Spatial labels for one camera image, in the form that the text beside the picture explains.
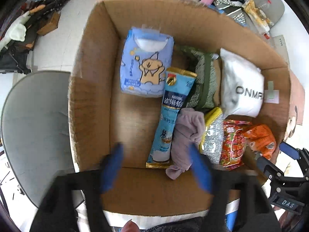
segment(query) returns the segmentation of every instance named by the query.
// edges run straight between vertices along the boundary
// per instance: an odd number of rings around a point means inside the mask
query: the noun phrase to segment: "red snack bag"
[[[248,139],[248,146],[255,152],[270,160],[276,149],[276,140],[267,125],[255,125],[244,130],[243,135]]]
[[[243,164],[241,158],[246,146],[243,130],[251,125],[252,123],[247,121],[224,120],[224,141],[220,164],[227,170],[233,170]]]

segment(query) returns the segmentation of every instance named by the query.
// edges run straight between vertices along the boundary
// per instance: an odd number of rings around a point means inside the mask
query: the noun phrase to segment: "green tape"
[[[268,81],[267,84],[268,84],[267,98],[274,99],[275,93],[274,93],[274,90],[273,90],[273,81]]]

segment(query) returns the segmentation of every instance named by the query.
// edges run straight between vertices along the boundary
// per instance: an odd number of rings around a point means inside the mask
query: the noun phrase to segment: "gray cushion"
[[[25,194],[37,207],[58,170],[73,173],[68,125],[70,73],[29,74],[10,91],[3,106],[3,146]],[[74,205],[83,201],[74,191]]]
[[[267,0],[254,0],[255,6],[258,8],[261,5],[263,5]],[[270,0],[271,5],[269,8],[263,8],[263,12],[266,14],[266,16],[274,23],[276,24],[279,19],[282,17],[285,6],[282,0]]]

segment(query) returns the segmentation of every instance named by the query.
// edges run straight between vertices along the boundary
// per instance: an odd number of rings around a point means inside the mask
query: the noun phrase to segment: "cartoon bear illustration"
[[[140,63],[139,56],[135,56],[135,60],[139,63],[139,69],[142,72],[140,82],[142,84],[152,83],[158,85],[164,79],[160,79],[160,74],[165,70],[161,60],[158,60],[159,52],[153,54],[150,58],[144,59]]]

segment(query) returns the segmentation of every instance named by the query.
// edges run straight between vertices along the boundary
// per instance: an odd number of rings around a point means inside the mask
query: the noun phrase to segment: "blue milk powder bag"
[[[160,121],[154,136],[147,168],[167,168],[177,114],[188,96],[197,74],[175,67],[167,69]]]
[[[142,97],[162,97],[173,46],[174,39],[169,35],[131,28],[120,66],[122,92]]]

